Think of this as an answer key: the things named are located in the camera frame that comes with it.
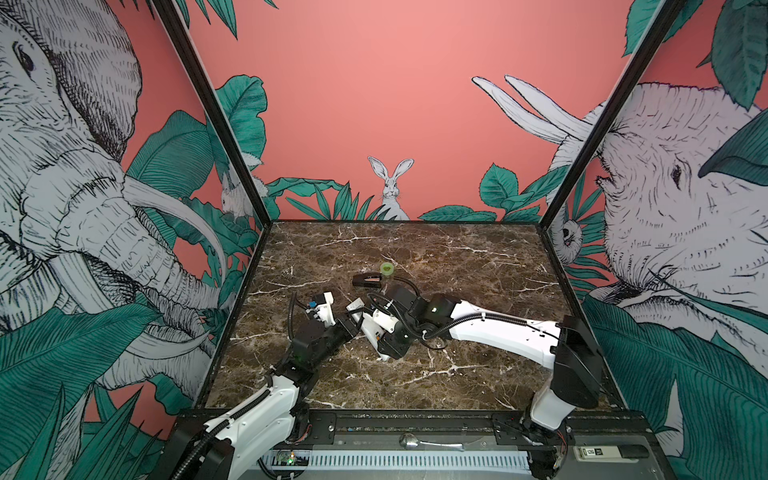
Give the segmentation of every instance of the rabbit ear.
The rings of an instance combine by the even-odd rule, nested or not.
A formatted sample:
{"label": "rabbit ear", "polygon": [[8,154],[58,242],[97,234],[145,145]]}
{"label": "rabbit ear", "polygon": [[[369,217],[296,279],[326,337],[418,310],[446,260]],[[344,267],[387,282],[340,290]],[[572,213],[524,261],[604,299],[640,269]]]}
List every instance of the rabbit ear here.
{"label": "rabbit ear", "polygon": [[368,161],[371,162],[371,167],[373,167],[373,172],[376,175],[379,175],[384,180],[389,179],[389,172],[380,160],[376,160],[374,157],[368,157]]}
{"label": "rabbit ear", "polygon": [[404,174],[405,172],[408,171],[410,167],[413,167],[413,159],[408,158],[406,160],[403,160],[395,169],[395,173],[392,174],[392,178],[397,178],[400,175]]}

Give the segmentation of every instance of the elephant eye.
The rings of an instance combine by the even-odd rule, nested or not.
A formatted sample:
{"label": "elephant eye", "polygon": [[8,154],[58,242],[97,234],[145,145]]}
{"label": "elephant eye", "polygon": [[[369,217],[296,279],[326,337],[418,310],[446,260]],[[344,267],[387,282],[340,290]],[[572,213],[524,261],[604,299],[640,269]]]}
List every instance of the elephant eye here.
{"label": "elephant eye", "polygon": [[27,72],[27,75],[30,75],[30,73],[35,69],[35,63],[32,61],[29,55],[27,55],[27,52],[24,51],[24,47],[22,47],[16,41],[13,44],[13,52],[16,53],[16,58],[18,59],[18,63],[22,64],[22,68],[24,68],[24,71]]}
{"label": "elephant eye", "polygon": [[672,181],[677,185],[677,189],[680,189],[680,176],[683,174],[683,170],[680,165],[675,165],[672,169]]}

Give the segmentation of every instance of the black object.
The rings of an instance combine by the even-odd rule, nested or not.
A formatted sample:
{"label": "black object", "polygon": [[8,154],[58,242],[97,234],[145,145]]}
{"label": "black object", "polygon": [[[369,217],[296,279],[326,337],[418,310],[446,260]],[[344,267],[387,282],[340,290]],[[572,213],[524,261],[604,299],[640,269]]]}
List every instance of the black object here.
{"label": "black object", "polygon": [[352,286],[380,289],[382,287],[382,274],[377,272],[359,273],[352,277]]}

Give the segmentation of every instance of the black frame edge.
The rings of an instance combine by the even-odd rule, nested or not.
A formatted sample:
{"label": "black frame edge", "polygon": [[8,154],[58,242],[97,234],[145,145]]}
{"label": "black frame edge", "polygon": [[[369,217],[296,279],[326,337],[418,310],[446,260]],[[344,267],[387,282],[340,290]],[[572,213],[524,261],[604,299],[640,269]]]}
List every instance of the black frame edge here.
{"label": "black frame edge", "polygon": [[159,16],[160,20],[163,22],[165,31],[168,34],[171,43],[174,44],[176,53],[184,66],[184,70],[187,71],[187,76],[192,82],[200,102],[203,104],[203,109],[208,115],[211,124],[214,126],[214,130],[221,141],[224,153],[227,154],[230,163],[237,172],[237,176],[243,184],[243,188],[253,205],[253,209],[256,212],[259,222],[266,228],[272,223],[270,215],[266,211],[264,202],[261,201],[256,186],[253,184],[253,178],[251,177],[248,167],[245,165],[243,155],[240,152],[240,147],[237,145],[237,139],[230,129],[229,121],[221,111],[216,91],[208,81],[205,69],[202,63],[200,63],[197,51],[188,35],[187,27],[176,13],[174,0],[153,0],[153,3],[155,10],[157,11],[157,16]]}
{"label": "black frame edge", "polygon": [[680,10],[685,6],[686,1],[665,0],[664,4],[660,7],[658,14],[641,39],[640,45],[638,45],[637,50],[632,55],[632,59],[629,61],[626,70],[624,70],[624,74],[621,75],[616,88],[614,88],[614,91],[608,98],[603,113],[598,118],[598,121],[595,122],[592,131],[587,136],[587,140],[584,141],[584,145],[581,146],[581,150],[573,165],[571,165],[571,169],[568,170],[568,174],[565,176],[558,192],[547,207],[547,211],[544,212],[544,216],[541,218],[543,228],[547,229],[552,225],[554,216],[560,211],[563,204],[568,201],[568,196],[571,195],[576,182],[578,182],[589,162],[594,158],[600,143],[611,129],[611,125],[640,81],[651,59],[656,55],[656,50],[661,46],[664,37],[667,35]]}
{"label": "black frame edge", "polygon": [[[568,282],[568,276],[565,274],[565,269],[560,263],[558,255],[554,251],[554,245],[552,244],[552,239],[549,237],[549,235],[547,235],[547,230],[545,230],[541,225],[537,225],[536,231],[538,232],[539,238],[541,238],[541,243],[544,245],[545,252],[547,252],[549,263],[554,269],[554,275],[558,278],[558,282],[560,283],[560,290],[562,290],[563,295],[565,296],[565,301],[568,304],[568,307],[571,309],[571,314],[583,320],[584,323],[587,324],[589,330],[592,331],[592,326],[589,324],[589,319],[581,309],[581,303],[579,303],[578,298],[576,298],[576,294],[571,287],[571,283]],[[603,357],[603,365],[605,366],[604,378],[602,379],[603,388],[606,389],[611,394],[611,396],[614,397],[614,400],[621,401],[621,405],[619,405],[620,409],[628,410],[629,407],[627,406],[627,402],[624,400],[624,396],[621,395],[621,391],[619,391],[618,385],[616,384],[616,379],[614,378],[614,374],[611,371],[611,367],[608,365],[608,362],[605,360],[605,357]]]}
{"label": "black frame edge", "polygon": [[193,409],[203,408],[205,403],[208,401],[208,396],[210,394],[211,388],[214,385],[216,374],[219,372],[221,363],[224,360],[224,353],[227,351],[227,346],[230,342],[230,335],[232,335],[232,331],[237,324],[237,320],[240,319],[240,310],[243,308],[243,303],[245,303],[245,299],[248,296],[248,286],[253,280],[253,275],[256,274],[259,261],[261,260],[261,256],[264,253],[264,247],[270,238],[271,231],[272,225],[265,225],[264,230],[262,230],[261,235],[259,235],[259,241],[256,245],[256,250],[253,252],[253,255],[250,258],[250,262],[248,263],[245,276],[243,276],[243,283],[240,285],[240,291],[237,293],[237,297],[235,298],[235,304],[232,306],[232,311],[230,312],[230,316],[227,319],[227,324],[224,326],[224,330],[221,333],[221,338],[219,338],[219,343],[216,345],[214,356],[210,359],[210,365],[208,366],[208,372],[206,373],[205,379],[203,380],[203,385],[200,387],[200,391],[197,393],[197,398],[192,404]]}

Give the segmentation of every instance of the elephant ear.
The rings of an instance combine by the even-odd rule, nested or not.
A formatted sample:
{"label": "elephant ear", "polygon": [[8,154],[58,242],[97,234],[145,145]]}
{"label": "elephant ear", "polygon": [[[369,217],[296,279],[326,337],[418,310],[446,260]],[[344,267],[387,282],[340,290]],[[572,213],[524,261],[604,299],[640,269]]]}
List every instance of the elephant ear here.
{"label": "elephant ear", "polygon": [[134,132],[141,71],[107,2],[0,0],[0,10],[41,46],[94,139],[113,158],[122,158]]}

